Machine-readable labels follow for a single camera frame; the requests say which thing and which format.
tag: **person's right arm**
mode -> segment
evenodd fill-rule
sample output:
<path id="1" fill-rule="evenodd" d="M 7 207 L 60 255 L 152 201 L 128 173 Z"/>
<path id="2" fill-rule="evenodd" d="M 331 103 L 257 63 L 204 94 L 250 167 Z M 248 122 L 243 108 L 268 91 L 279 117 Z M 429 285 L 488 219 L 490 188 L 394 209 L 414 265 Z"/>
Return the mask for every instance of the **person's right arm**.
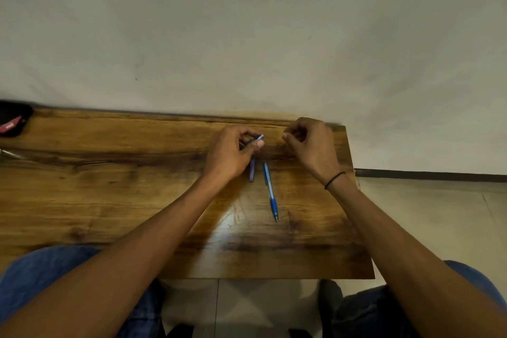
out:
<path id="1" fill-rule="evenodd" d="M 343 171 L 324 122 L 299 118 L 283 134 L 301 163 L 325 185 Z M 507 315 L 369 200 L 345 174 L 327 188 L 362 237 L 373 261 L 421 337 L 500 337 Z"/>

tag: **jeans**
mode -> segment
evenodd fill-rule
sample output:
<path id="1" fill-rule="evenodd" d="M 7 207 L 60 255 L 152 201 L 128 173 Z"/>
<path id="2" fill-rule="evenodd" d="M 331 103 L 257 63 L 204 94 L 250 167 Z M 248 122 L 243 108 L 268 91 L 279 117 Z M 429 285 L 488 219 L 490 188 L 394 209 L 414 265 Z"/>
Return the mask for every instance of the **jeans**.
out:
<path id="1" fill-rule="evenodd" d="M 91 246 L 54 246 L 34 251 L 11 264 L 0 277 L 0 324 L 41 290 L 98 252 L 99 250 Z M 507 309 L 505 300 L 483 274 L 466 264 L 453 261 L 446 263 L 493 301 Z M 116 336 L 123 338 L 165 336 L 160 316 L 164 295 L 162 286 L 155 280 L 140 298 Z M 340 338 L 417 336 L 387 286 L 345 297 L 330 323 L 332 336 Z"/>

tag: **person's right hand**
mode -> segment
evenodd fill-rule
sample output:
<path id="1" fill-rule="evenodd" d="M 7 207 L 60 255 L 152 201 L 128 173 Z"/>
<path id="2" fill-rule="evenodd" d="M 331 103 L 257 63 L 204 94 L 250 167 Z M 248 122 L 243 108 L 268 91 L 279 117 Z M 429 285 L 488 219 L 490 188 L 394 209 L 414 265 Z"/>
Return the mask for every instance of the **person's right hand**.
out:
<path id="1" fill-rule="evenodd" d="M 320 183 L 344 171 L 336 158 L 333 130 L 323 121 L 299 118 L 283 131 L 282 138 Z"/>

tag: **wood grain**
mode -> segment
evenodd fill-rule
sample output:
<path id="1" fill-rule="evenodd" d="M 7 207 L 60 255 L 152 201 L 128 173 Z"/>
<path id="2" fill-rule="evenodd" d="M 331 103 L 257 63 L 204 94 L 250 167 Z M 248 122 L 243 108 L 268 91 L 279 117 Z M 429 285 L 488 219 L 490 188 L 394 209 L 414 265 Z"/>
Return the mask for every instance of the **wood grain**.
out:
<path id="1" fill-rule="evenodd" d="M 256 179 L 233 180 L 171 258 L 162 278 L 374 278 L 370 256 L 345 213 L 281 140 L 288 122 L 37 109 L 23 134 L 0 147 L 0 270 L 44 246 L 106 245 L 181 195 L 198 177 L 224 126 L 261 130 L 278 202 Z M 338 158 L 354 179 L 344 126 Z"/>

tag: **black bag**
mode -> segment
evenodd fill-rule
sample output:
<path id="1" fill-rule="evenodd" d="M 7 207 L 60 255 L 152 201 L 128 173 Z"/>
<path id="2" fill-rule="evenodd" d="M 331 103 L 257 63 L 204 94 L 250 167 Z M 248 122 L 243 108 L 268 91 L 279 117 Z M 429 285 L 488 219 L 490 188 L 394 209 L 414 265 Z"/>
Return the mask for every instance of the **black bag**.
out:
<path id="1" fill-rule="evenodd" d="M 28 104 L 0 101 L 0 137 L 21 134 L 26 121 L 34 113 Z"/>

